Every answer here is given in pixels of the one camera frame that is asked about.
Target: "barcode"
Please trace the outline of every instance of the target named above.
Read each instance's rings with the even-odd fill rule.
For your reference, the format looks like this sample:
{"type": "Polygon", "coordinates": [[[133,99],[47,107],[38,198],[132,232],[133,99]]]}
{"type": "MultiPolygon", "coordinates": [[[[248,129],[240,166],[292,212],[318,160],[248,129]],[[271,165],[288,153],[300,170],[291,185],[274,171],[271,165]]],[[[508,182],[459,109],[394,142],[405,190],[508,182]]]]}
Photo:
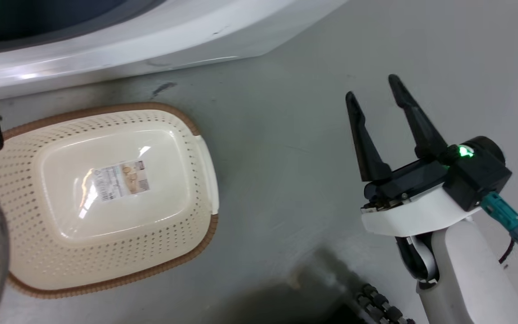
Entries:
{"type": "Polygon", "coordinates": [[[111,197],[109,197],[109,193],[107,192],[107,188],[105,187],[105,180],[103,180],[103,178],[97,178],[97,181],[95,182],[95,189],[99,193],[101,201],[111,199],[111,197]]]}
{"type": "Polygon", "coordinates": [[[139,181],[139,188],[143,189],[144,191],[149,190],[149,183],[147,182],[147,179],[139,181]]]}

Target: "concrete floor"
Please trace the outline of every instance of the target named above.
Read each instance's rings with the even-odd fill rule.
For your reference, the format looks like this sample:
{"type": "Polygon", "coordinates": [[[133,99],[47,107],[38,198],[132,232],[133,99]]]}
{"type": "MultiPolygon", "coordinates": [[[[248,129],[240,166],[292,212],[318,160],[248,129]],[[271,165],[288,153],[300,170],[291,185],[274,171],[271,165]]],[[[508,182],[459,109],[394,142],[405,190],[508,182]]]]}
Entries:
{"type": "MultiPolygon", "coordinates": [[[[344,95],[358,95],[380,153],[398,168],[415,158],[387,84],[388,74],[399,74],[448,142],[487,135],[506,148],[515,176],[505,192],[518,208],[514,9],[491,0],[352,1],[263,57],[2,101],[5,128],[100,105],[174,105],[207,140],[221,207],[216,236],[190,263],[62,300],[8,289],[0,324],[271,323],[311,316],[331,300],[325,286],[333,285],[338,267],[319,271],[317,285],[293,278],[321,262],[344,263],[425,324],[394,239],[362,227],[363,183],[344,95]],[[156,92],[168,82],[176,85],[156,92]]],[[[480,217],[501,253],[508,236],[480,217]]],[[[518,290],[518,250],[512,260],[508,272],[518,290]]]]}

